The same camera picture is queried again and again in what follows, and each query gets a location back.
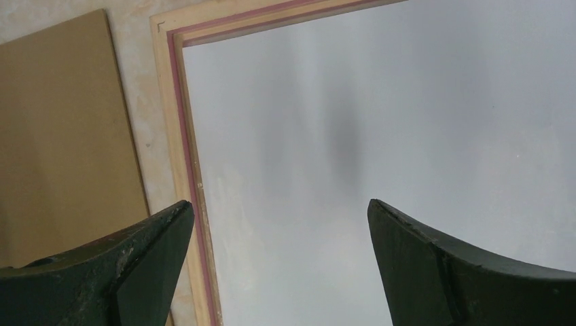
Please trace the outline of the brown backing board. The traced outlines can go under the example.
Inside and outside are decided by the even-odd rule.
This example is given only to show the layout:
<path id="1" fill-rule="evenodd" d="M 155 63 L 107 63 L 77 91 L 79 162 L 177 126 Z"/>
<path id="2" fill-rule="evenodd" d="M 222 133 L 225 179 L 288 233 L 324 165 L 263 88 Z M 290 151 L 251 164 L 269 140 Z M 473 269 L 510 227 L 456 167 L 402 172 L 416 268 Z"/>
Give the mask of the brown backing board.
<path id="1" fill-rule="evenodd" d="M 1 267 L 149 215 L 108 13 L 1 45 Z"/>

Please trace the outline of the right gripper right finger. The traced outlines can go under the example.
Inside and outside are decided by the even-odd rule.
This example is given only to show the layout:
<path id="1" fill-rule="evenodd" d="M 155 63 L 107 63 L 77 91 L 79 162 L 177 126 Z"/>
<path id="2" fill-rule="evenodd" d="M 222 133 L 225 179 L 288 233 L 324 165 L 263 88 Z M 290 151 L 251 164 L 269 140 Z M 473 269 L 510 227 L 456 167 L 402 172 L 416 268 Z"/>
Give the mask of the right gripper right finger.
<path id="1" fill-rule="evenodd" d="M 367 220 L 394 325 L 574 325 L 575 273 L 518 261 L 373 199 Z"/>

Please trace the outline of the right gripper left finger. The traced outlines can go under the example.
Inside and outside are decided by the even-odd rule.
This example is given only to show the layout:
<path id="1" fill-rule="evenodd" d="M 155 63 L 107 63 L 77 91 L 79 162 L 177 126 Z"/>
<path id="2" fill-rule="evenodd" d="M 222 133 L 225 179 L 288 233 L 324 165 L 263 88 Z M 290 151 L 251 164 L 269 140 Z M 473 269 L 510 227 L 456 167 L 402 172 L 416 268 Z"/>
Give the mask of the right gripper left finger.
<path id="1" fill-rule="evenodd" d="M 194 227 L 186 200 L 80 247 L 1 269 L 2 325 L 164 325 Z"/>

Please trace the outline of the landscape photo print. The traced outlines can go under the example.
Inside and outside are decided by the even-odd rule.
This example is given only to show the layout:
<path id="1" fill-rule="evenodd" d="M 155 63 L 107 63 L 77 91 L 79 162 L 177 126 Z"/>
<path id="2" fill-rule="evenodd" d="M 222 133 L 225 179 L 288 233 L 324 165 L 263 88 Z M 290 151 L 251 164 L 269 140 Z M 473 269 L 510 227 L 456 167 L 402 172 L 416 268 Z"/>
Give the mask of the landscape photo print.
<path id="1" fill-rule="evenodd" d="M 183 59 L 225 325 L 390 325 L 372 198 L 575 269 L 574 1 L 405 1 Z"/>

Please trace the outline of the pink wooden picture frame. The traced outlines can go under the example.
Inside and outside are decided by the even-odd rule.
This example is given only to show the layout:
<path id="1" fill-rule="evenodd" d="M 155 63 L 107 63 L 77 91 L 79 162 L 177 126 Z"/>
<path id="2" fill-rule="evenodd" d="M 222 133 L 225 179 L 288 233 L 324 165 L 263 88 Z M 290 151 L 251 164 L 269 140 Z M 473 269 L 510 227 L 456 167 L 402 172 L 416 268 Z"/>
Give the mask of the pink wooden picture frame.
<path id="1" fill-rule="evenodd" d="M 388 1 L 203 1 L 150 18 L 175 193 L 194 206 L 186 265 L 198 325 L 223 325 L 223 317 L 184 48 L 383 5 Z"/>

